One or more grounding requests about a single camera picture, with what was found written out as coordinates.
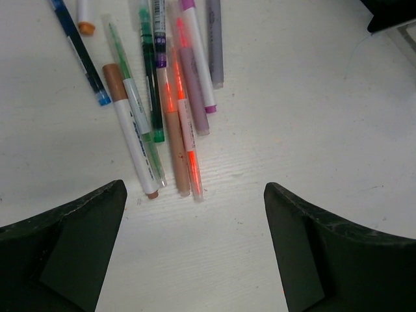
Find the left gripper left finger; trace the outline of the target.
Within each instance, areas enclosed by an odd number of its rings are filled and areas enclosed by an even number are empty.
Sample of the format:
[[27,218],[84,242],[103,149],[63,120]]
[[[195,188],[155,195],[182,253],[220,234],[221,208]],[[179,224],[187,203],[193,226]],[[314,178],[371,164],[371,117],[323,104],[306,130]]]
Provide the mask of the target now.
[[126,200],[115,180],[1,227],[1,310],[95,311]]

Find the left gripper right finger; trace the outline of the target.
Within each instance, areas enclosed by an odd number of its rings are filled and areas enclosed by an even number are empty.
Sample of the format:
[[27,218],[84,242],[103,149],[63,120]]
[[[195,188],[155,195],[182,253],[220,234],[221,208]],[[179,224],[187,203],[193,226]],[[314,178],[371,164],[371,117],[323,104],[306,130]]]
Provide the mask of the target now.
[[414,311],[415,241],[361,226],[277,183],[265,211],[289,311]]

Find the blue pen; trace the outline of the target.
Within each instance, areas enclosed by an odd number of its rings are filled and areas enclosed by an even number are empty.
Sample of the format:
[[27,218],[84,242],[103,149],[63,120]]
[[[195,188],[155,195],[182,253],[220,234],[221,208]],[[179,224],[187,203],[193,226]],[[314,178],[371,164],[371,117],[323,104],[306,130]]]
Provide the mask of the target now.
[[99,105],[108,105],[111,103],[111,99],[101,81],[96,67],[90,58],[90,55],[64,1],[52,0],[50,3]]

